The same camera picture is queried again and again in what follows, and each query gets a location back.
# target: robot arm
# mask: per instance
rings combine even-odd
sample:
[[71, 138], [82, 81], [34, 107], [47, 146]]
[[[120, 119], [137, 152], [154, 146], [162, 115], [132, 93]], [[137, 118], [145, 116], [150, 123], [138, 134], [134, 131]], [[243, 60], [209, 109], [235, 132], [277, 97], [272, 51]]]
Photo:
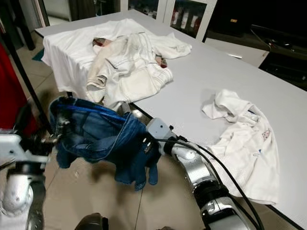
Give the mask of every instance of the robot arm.
[[184, 138], [178, 139], [159, 118], [152, 119], [146, 128], [154, 139], [158, 139], [160, 153], [171, 155], [185, 169], [206, 229], [252, 229], [232, 201], [227, 188], [217, 179], [209, 162], [203, 162], [202, 157], [187, 146], [174, 142], [159, 142], [159, 139], [177, 140], [199, 150], [197, 145], [187, 142]]
[[[7, 186], [0, 202], [0, 228], [7, 221], [15, 221], [13, 225], [10, 224], [12, 229], [16, 229], [16, 226], [22, 226], [20, 229], [26, 230], [43, 229], [42, 207], [46, 195], [43, 173], [48, 154], [68, 123], [69, 121], [62, 119], [57, 127], [58, 132], [50, 139], [35, 138], [26, 141], [14, 131], [0, 130], [0, 155], [13, 155], [16, 161], [15, 169], [8, 171]], [[159, 118], [150, 121], [147, 131], [155, 140], [166, 140], [158, 140], [160, 153], [171, 155], [185, 169], [206, 229], [252, 229], [233, 203], [210, 162], [204, 162], [197, 153], [197, 145], [178, 138]], [[179, 141], [186, 146], [167, 140]]]

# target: black pole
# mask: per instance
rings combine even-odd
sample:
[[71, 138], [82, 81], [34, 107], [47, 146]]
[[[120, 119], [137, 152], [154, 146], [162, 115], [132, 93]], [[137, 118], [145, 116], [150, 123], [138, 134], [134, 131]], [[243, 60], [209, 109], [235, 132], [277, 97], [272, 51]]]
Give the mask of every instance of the black pole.
[[11, 0], [11, 6], [15, 14], [15, 20], [14, 23], [16, 26], [18, 26], [21, 30], [21, 33], [24, 36], [24, 41], [28, 46], [29, 50], [35, 49], [35, 44], [33, 42], [33, 39], [31, 37], [31, 33], [29, 31], [29, 28], [27, 26], [27, 23], [24, 18], [24, 12], [21, 8], [19, 0]]
[[21, 63], [21, 61], [18, 57], [18, 54], [17, 54], [15, 47], [13, 45], [13, 42], [12, 42], [9, 34], [5, 31], [5, 28], [4, 28], [4, 26], [1, 22], [1, 19], [0, 19], [0, 32], [1, 32], [1, 37], [2, 37], [2, 39], [3, 39], [3, 41], [6, 45], [7, 49], [9, 50], [16, 66], [17, 66], [17, 68], [20, 72], [21, 77], [23, 78], [24, 83], [25, 83], [26, 87], [28, 88], [28, 90], [29, 90], [29, 92], [30, 92], [30, 94], [33, 98], [35, 105], [37, 106], [37, 109], [39, 111], [39, 119], [41, 120], [42, 124], [45, 126], [46, 130], [50, 134], [52, 134], [53, 132], [52, 132], [50, 123], [48, 121], [48, 118], [47, 118], [46, 114], [44, 113], [43, 107], [42, 107], [41, 103], [39, 102], [39, 99], [38, 99], [32, 85], [31, 85], [31, 82], [30, 82], [30, 80], [29, 80], [29, 78], [28, 78], [28, 76], [27, 76], [27, 74], [24, 70], [24, 67], [23, 67], [23, 65], [22, 65], [22, 63]]

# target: folded clothing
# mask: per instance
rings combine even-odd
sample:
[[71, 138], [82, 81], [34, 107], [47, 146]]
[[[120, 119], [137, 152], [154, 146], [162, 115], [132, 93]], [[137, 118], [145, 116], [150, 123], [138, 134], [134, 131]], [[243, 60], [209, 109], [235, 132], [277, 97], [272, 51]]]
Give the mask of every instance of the folded clothing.
[[100, 46], [88, 75], [87, 95], [116, 110], [122, 102], [150, 97], [173, 76], [155, 60], [146, 33], [121, 36], [107, 46]]
[[69, 125], [57, 145], [57, 161], [69, 168], [78, 157], [87, 162], [109, 161], [116, 165], [115, 180], [124, 184], [135, 181], [135, 190], [146, 184], [145, 167], [149, 167], [150, 184], [158, 182], [157, 162], [160, 153], [153, 143], [146, 151], [146, 127], [131, 113], [119, 116], [113, 110], [81, 100], [60, 97], [50, 105], [50, 121], [55, 133], [65, 117]]
[[53, 69], [59, 91], [74, 92], [78, 98], [95, 101], [86, 94], [89, 70], [101, 48], [93, 48], [94, 38], [115, 41], [120, 36], [142, 32], [148, 35], [152, 51], [163, 58], [178, 58], [191, 52], [191, 45], [176, 39], [174, 34], [156, 36], [134, 20], [125, 19], [45, 36], [42, 61]]
[[[265, 115], [237, 93], [221, 90], [203, 112], [211, 119], [224, 117], [234, 123], [209, 146], [229, 169], [246, 196], [258, 203], [276, 204], [279, 193], [279, 158], [272, 127]], [[222, 167], [212, 159], [230, 194], [241, 196]]]

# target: tile floor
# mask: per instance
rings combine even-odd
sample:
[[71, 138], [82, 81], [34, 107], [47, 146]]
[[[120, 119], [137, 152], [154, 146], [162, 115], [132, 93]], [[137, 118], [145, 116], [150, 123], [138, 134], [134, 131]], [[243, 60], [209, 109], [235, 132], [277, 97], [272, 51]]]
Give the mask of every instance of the tile floor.
[[[36, 49], [29, 51], [23, 47], [18, 54], [35, 91], [49, 89], [57, 97], [60, 93], [52, 69], [31, 59], [43, 48], [42, 39], [35, 34], [34, 38]], [[74, 229], [85, 215], [94, 212], [109, 218], [111, 230], [156, 230], [163, 226], [176, 230], [203, 229], [199, 209], [180, 166], [170, 158], [162, 157], [158, 169], [157, 185], [146, 185], [143, 191], [134, 192], [133, 186], [114, 181], [112, 165], [105, 162], [90, 165], [78, 159], [69, 169], [63, 170], [56, 163], [54, 151], [46, 168], [45, 229]], [[5, 171], [0, 176], [0, 180], [4, 180]], [[267, 207], [255, 204], [255, 208], [267, 230], [295, 229]]]

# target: black cable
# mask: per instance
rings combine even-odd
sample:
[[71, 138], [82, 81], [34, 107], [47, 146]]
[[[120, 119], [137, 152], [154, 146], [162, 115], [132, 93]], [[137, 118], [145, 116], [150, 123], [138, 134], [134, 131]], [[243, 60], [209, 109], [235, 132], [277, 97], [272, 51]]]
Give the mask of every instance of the black cable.
[[245, 193], [243, 192], [243, 190], [240, 188], [240, 186], [238, 185], [238, 183], [236, 182], [235, 178], [232, 176], [232, 174], [229, 172], [229, 170], [226, 168], [226, 166], [216, 157], [214, 156], [211, 152], [209, 152], [207, 149], [203, 148], [202, 146], [197, 145], [200, 149], [204, 150], [206, 153], [208, 153], [211, 157], [213, 157], [220, 165], [221, 167], [225, 170], [225, 172], [228, 174], [228, 176], [230, 177], [230, 179], [232, 180], [232, 182], [235, 184], [236, 188], [239, 190], [240, 194], [242, 195], [243, 199], [245, 200], [245, 202], [247, 203], [248, 207], [250, 208], [250, 210], [252, 211], [254, 217], [256, 218], [258, 224], [259, 224], [259, 229], [263, 230], [264, 226], [262, 224], [262, 221], [260, 219], [260, 217], [258, 216], [257, 211], [255, 210], [254, 206], [251, 204], [251, 202], [249, 201], [249, 199], [246, 197]]
[[236, 199], [234, 199], [233, 197], [231, 197], [232, 201], [234, 202], [234, 204], [236, 206], [239, 207], [239, 209], [244, 213], [244, 215], [249, 219], [249, 221], [254, 225], [254, 226], [258, 226], [258, 224], [255, 222], [254, 218], [251, 217], [251, 215], [245, 210], [245, 208], [243, 208], [239, 202], [236, 201]]
[[[221, 181], [221, 178], [219, 177], [216, 169], [213, 167], [213, 165], [211, 164], [211, 162], [209, 161], [209, 159], [204, 155], [202, 154], [198, 149], [194, 148], [193, 146], [187, 144], [187, 143], [184, 143], [184, 142], [180, 142], [180, 141], [175, 141], [175, 140], [167, 140], [167, 139], [155, 139], [156, 141], [160, 141], [160, 142], [168, 142], [168, 143], [174, 143], [174, 144], [179, 144], [179, 145], [183, 145], [185, 147], [188, 147], [194, 151], [196, 151], [199, 155], [201, 155], [207, 162], [208, 164], [212, 167], [212, 170], [213, 172], [216, 174], [216, 177], [218, 179], [218, 181], [222, 183]], [[248, 207], [250, 208], [250, 210], [252, 211], [254, 217], [256, 218], [257, 222], [258, 222], [258, 225], [254, 225], [257, 229], [260, 229], [260, 230], [264, 230], [264, 226], [262, 224], [262, 221], [260, 219], [260, 217], [258, 216], [255, 208], [253, 207], [253, 205], [251, 204], [251, 202], [249, 201], [249, 199], [246, 197], [246, 195], [244, 194], [244, 192], [242, 191], [242, 189], [240, 188], [239, 184], [236, 182], [236, 180], [234, 179], [234, 177], [231, 175], [231, 173], [229, 172], [229, 170], [226, 168], [226, 166], [216, 157], [214, 156], [211, 152], [209, 152], [208, 150], [206, 150], [205, 148], [203, 148], [202, 146], [200, 145], [197, 145], [200, 149], [202, 149], [203, 151], [205, 151], [207, 154], [209, 154], [212, 158], [214, 158], [220, 165], [221, 167], [225, 170], [225, 172], [228, 174], [228, 176], [230, 177], [230, 179], [232, 180], [232, 182], [235, 184], [236, 188], [238, 189], [238, 191], [240, 192], [240, 194], [242, 195], [243, 199], [245, 200], [245, 202], [247, 203]]]

